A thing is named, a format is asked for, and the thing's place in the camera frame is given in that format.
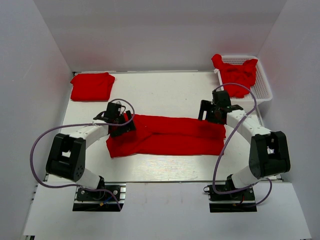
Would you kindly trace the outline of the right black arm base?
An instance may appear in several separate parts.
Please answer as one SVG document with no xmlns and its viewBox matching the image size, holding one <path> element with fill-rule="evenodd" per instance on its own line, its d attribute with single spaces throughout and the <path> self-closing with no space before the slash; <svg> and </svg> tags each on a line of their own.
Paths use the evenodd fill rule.
<svg viewBox="0 0 320 240">
<path fill-rule="evenodd" d="M 253 213 L 257 212 L 255 194 L 252 188 L 233 194 L 217 194 L 212 185 L 203 188 L 208 195 L 210 213 Z"/>
</svg>

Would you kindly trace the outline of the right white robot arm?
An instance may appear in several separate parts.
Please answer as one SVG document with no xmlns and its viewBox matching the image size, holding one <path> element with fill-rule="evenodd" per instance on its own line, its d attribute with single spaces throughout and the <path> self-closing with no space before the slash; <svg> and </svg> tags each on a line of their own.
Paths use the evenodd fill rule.
<svg viewBox="0 0 320 240">
<path fill-rule="evenodd" d="M 223 191 L 212 184 L 215 194 L 236 200 L 260 180 L 287 173 L 291 169 L 287 137 L 282 131 L 269 130 L 250 118 L 250 113 L 235 104 L 225 90 L 213 90 L 212 100 L 202 100 L 199 120 L 227 125 L 250 145 L 248 165 L 227 177 Z"/>
</svg>

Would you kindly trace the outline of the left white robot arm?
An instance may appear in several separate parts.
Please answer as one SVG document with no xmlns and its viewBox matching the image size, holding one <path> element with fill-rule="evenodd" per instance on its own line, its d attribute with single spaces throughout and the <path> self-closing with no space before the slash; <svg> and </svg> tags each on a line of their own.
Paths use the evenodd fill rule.
<svg viewBox="0 0 320 240">
<path fill-rule="evenodd" d="M 104 179 L 86 168 L 86 150 L 106 136 L 118 137 L 134 131 L 135 115 L 128 101 L 116 98 L 92 122 L 76 124 L 81 128 L 70 134 L 55 135 L 45 166 L 46 172 L 88 189 L 90 196 L 96 200 L 103 198 L 106 193 Z"/>
</svg>

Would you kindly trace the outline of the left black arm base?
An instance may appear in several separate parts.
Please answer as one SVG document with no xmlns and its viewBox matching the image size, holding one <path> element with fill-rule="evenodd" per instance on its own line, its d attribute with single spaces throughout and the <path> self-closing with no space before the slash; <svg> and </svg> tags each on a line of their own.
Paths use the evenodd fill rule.
<svg viewBox="0 0 320 240">
<path fill-rule="evenodd" d="M 105 189 L 112 192 L 122 208 L 126 198 L 125 183 L 106 183 Z M 117 202 L 109 192 L 92 192 L 77 188 L 73 212 L 120 212 Z"/>
</svg>

